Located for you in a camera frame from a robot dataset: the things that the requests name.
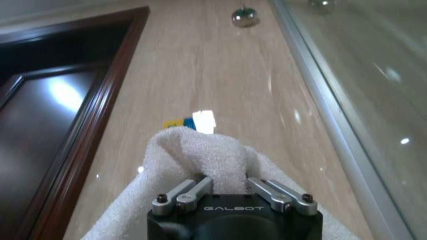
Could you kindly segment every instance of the silver bracket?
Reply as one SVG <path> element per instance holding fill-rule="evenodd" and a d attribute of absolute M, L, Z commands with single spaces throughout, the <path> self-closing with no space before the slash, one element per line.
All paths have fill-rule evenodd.
<path fill-rule="evenodd" d="M 176 205 L 178 195 L 187 192 L 195 185 L 197 185 L 197 181 L 187 179 L 166 194 L 167 195 L 166 202 L 158 202 L 158 199 L 155 199 L 152 201 L 152 214 L 156 216 L 170 215 Z"/>
<path fill-rule="evenodd" d="M 206 194 L 213 192 L 213 179 L 206 177 L 198 185 L 178 196 L 176 207 L 182 214 L 194 211 L 198 208 L 198 202 Z"/>
<path fill-rule="evenodd" d="M 258 178 L 250 177 L 247 179 L 251 191 L 257 193 L 278 212 L 285 213 L 289 207 L 295 208 L 299 214 L 305 216 L 314 216 L 318 213 L 318 202 L 307 202 L 303 196 L 281 184 L 275 180 L 263 182 Z"/>

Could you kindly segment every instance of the towel fold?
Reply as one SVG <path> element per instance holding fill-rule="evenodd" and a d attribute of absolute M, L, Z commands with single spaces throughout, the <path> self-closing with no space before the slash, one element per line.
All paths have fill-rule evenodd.
<path fill-rule="evenodd" d="M 112 202 L 84 240 L 147 239 L 147 212 L 159 193 L 183 180 L 214 180 L 215 194 L 247 193 L 247 177 L 275 179 L 301 194 L 299 185 L 267 156 L 239 141 L 219 134 L 203 134 L 187 127 L 160 131 L 150 140 L 143 172 Z M 319 206 L 323 213 L 323 239 L 357 240 L 358 237 Z"/>

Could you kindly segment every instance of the glass panel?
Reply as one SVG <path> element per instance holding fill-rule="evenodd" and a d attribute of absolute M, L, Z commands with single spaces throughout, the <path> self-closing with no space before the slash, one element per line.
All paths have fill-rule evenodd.
<path fill-rule="evenodd" d="M 427 2 L 283 0 L 406 223 L 427 236 Z"/>

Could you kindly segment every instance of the beige marble tile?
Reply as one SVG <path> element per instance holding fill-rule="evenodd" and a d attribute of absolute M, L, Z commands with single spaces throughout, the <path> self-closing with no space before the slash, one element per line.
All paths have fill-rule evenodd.
<path fill-rule="evenodd" d="M 79 239 L 138 174 L 163 122 L 213 110 L 217 132 L 265 153 L 350 230 L 373 239 L 349 180 L 267 0 L 246 4 L 261 23 L 239 29 L 239 0 L 123 1 L 14 20 L 0 32 L 150 5 L 64 239 Z"/>

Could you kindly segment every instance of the door trim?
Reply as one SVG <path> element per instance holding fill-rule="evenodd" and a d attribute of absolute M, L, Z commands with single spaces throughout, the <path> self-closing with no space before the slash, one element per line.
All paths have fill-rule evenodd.
<path fill-rule="evenodd" d="M 46 194 L 44 197 L 38 198 L 38 194 L 34 197 L 32 204 L 42 201 L 42 210 L 38 208 L 36 212 L 32 212 L 32 204 L 30 205 L 14 239 L 62 239 L 64 236 L 148 15 L 150 8 L 146 6 L 0 35 L 0 44 L 7 45 L 36 38 L 48 38 L 74 30 L 128 23 L 106 77 L 88 93 L 66 139 L 64 146 L 70 148 L 63 147 L 64 161 L 54 183 L 50 184 L 50 188 L 38 190 L 38 194 L 40 191 L 48 191 L 47 197 Z M 38 216 L 35 221 L 31 219 L 34 213 Z"/>

